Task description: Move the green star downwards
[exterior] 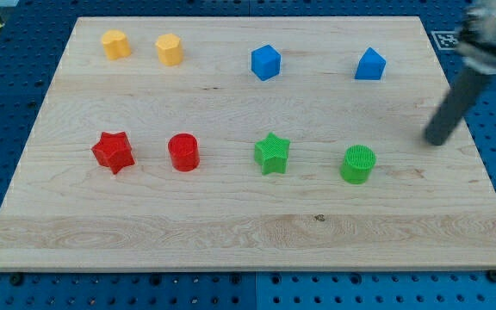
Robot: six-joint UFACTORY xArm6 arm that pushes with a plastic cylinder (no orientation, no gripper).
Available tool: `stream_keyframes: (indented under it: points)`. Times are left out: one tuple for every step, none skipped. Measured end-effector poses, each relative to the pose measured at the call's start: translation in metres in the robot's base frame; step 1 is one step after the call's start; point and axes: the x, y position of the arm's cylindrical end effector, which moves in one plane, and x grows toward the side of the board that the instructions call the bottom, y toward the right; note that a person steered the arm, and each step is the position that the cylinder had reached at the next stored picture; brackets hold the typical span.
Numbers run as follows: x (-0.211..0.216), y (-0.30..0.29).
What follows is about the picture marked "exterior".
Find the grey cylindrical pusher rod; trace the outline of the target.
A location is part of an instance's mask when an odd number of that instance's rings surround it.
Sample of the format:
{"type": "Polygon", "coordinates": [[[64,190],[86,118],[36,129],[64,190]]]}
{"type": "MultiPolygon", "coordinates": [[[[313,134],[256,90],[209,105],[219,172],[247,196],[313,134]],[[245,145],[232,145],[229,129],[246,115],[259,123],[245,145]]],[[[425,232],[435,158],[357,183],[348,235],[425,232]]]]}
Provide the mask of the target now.
{"type": "Polygon", "coordinates": [[[433,146],[442,146],[464,115],[475,105],[492,76],[464,66],[425,127],[423,137],[433,146]]]}

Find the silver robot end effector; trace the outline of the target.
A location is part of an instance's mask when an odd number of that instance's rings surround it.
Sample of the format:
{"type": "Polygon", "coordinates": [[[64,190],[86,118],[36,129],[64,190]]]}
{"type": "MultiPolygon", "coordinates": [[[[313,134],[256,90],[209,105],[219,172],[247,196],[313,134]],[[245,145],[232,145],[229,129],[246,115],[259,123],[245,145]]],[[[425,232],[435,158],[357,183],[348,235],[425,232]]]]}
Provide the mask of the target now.
{"type": "Polygon", "coordinates": [[[496,0],[476,1],[464,10],[456,50],[476,70],[496,74],[496,0]]]}

